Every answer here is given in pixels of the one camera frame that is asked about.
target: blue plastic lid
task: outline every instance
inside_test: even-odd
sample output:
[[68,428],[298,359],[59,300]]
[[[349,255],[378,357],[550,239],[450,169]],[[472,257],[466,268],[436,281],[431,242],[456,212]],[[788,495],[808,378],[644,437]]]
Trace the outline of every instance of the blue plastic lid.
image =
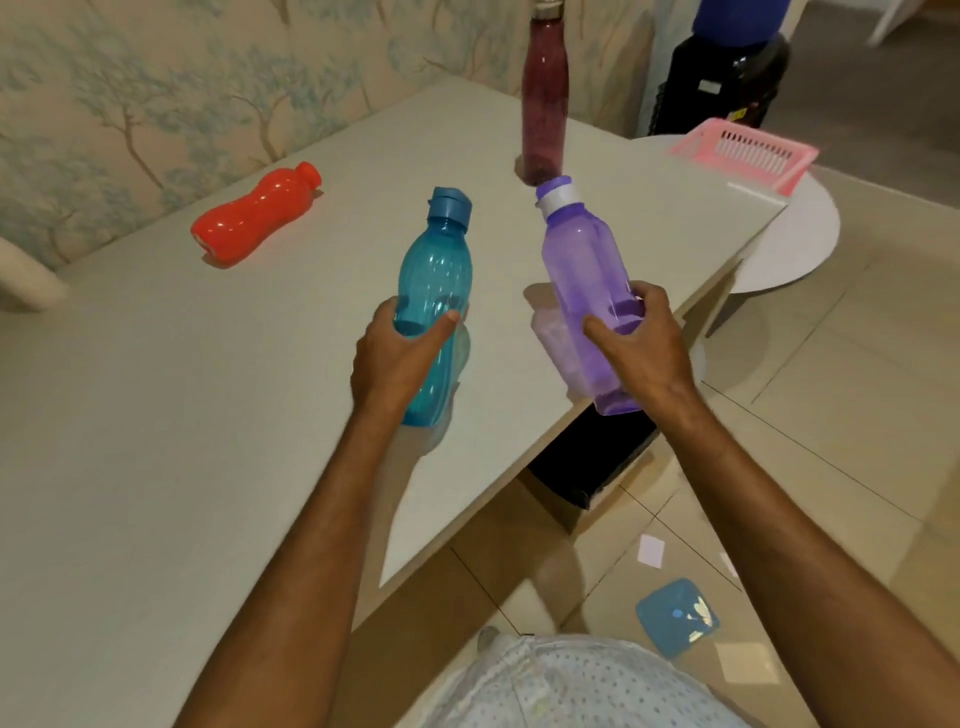
[[550,182],[544,182],[537,188],[537,199],[542,200],[543,195],[547,192],[557,189],[557,187],[563,187],[565,184],[573,184],[573,180],[570,177],[555,177]]
[[777,34],[790,0],[701,0],[693,35],[724,48],[765,43]]
[[456,187],[434,187],[426,217],[445,217],[468,228],[472,210],[470,198]]

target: maroon bottle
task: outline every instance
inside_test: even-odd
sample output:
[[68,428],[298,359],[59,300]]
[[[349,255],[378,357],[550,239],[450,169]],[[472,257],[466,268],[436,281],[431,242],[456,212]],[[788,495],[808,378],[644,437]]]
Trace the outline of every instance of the maroon bottle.
[[537,185],[564,171],[570,75],[564,46],[564,0],[537,0],[523,66],[523,180]]

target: red bottle cap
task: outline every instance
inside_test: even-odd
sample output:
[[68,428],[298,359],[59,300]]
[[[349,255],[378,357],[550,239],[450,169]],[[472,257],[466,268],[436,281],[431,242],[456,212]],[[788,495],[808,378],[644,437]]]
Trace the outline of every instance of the red bottle cap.
[[324,178],[320,176],[320,172],[308,161],[302,161],[297,165],[297,174],[310,185],[310,189],[317,189],[317,187],[324,183]]

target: hand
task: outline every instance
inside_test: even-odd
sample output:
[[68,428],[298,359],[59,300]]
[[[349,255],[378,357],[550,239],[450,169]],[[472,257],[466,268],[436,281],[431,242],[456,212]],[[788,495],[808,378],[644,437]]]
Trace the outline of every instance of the hand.
[[596,316],[586,316],[584,335],[607,357],[627,391],[662,426],[661,421],[700,395],[666,291],[643,281],[634,281],[632,287],[646,307],[643,323],[621,336]]
[[460,323],[460,314],[447,311],[424,335],[408,339],[394,328],[396,296],[384,301],[357,341],[350,391],[353,407],[378,409],[402,418],[423,386],[430,365]]

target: red water bottle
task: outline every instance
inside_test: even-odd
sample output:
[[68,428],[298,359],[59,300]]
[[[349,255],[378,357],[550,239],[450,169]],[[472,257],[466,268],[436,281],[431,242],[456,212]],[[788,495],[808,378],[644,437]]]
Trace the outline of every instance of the red water bottle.
[[523,180],[543,184],[564,171],[570,75],[564,46],[564,0],[537,0],[523,66]]
[[250,194],[198,217],[190,231],[215,262],[233,265],[310,209],[321,182],[320,172],[306,161],[296,169],[275,169],[264,175]]

